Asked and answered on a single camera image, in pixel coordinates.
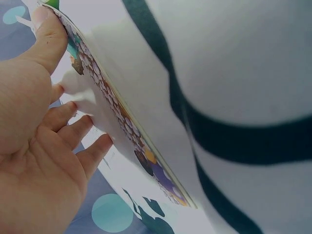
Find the person's palm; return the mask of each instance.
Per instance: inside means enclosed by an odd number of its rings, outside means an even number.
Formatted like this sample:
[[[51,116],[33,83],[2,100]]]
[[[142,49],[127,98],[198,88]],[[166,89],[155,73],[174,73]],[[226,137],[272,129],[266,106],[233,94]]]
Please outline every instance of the person's palm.
[[[103,135],[72,152],[92,127],[90,117],[67,125],[77,110],[73,102],[48,110],[62,94],[60,85],[51,87],[50,74],[66,48],[66,33],[50,14],[37,38],[29,51],[0,64],[1,233],[64,231],[112,144]]]

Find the green stripe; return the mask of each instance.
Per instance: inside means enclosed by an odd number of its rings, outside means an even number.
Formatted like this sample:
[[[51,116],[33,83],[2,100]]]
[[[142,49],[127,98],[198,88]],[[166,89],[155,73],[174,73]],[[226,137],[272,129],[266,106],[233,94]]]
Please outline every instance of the green stripe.
[[[183,121],[184,116],[182,114],[182,108],[189,108],[190,105],[186,102],[177,82],[169,48],[161,29],[144,0],[123,0],[123,3],[146,42],[169,72],[171,107],[178,118],[185,124],[185,121]],[[240,234],[246,234],[246,230],[248,230],[249,234],[261,234],[262,232],[257,225],[235,207],[222,192],[214,186],[207,175],[202,173],[203,170],[201,166],[199,164],[197,165],[198,175],[201,179],[203,189],[204,191],[210,191],[207,194],[208,199],[226,222]]]

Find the dark green shape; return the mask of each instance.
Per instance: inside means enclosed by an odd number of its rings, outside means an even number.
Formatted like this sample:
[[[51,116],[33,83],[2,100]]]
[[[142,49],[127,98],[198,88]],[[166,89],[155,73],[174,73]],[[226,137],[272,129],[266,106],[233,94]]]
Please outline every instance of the dark green shape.
[[[144,197],[144,200],[146,203],[152,208],[153,211],[155,211],[157,214],[159,214],[161,217],[165,217],[165,213],[162,211],[161,207],[155,200],[149,201],[147,198]]]
[[[133,207],[135,208],[135,212],[142,217],[142,222],[148,227],[152,232],[156,234],[175,234],[170,225],[161,218],[153,219],[150,217],[140,206],[138,206],[139,212],[136,209],[135,202],[132,200],[129,193],[124,190],[124,192],[129,196],[133,203]]]
[[[49,0],[45,4],[54,7],[55,9],[59,10],[59,0]]]
[[[215,186],[200,166],[196,157],[195,160],[203,190],[213,207],[224,220],[240,234],[263,234],[255,222],[233,205]]]

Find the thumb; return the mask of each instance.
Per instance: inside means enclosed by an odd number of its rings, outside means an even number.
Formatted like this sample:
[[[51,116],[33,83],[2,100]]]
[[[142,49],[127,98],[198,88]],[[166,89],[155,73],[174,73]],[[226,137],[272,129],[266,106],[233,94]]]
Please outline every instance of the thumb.
[[[38,7],[31,20],[37,41],[19,58],[34,61],[52,74],[67,47],[66,31],[57,16],[47,7]]]

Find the colorful illustration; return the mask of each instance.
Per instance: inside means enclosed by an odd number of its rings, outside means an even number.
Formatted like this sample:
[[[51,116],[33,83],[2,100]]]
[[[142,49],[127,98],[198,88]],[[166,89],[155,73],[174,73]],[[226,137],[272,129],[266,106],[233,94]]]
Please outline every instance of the colorful illustration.
[[[189,206],[189,203],[182,195],[180,189],[172,182],[157,160],[155,153],[151,151],[149,145],[143,139],[143,136],[136,124],[134,124],[131,115],[126,111],[122,102],[117,98],[116,92],[112,89],[107,78],[100,70],[95,58],[91,55],[90,50],[84,43],[78,30],[61,12],[56,10],[54,10],[54,12],[59,17],[67,31],[69,37],[67,50],[71,54],[72,66],[80,75],[83,74],[85,69],[89,71],[94,84],[101,90],[103,97],[110,104],[121,129],[132,142],[134,153],[141,166],[149,176],[152,176],[156,180],[160,189],[173,203]]]

